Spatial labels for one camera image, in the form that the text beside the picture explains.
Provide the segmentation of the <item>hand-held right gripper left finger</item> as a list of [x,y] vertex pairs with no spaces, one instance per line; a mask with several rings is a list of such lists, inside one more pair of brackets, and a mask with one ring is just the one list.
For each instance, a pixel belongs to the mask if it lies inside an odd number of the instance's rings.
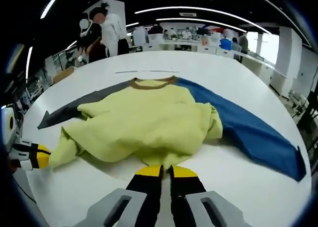
[[88,227],[153,227],[160,210],[163,166],[143,167],[125,189],[117,188],[93,204]]

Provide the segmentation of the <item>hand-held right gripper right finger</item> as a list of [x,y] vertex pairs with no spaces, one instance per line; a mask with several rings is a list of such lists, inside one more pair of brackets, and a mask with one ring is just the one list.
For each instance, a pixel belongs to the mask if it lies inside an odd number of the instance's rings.
[[215,191],[206,191],[198,175],[172,165],[171,213],[176,227],[244,227],[242,211]]

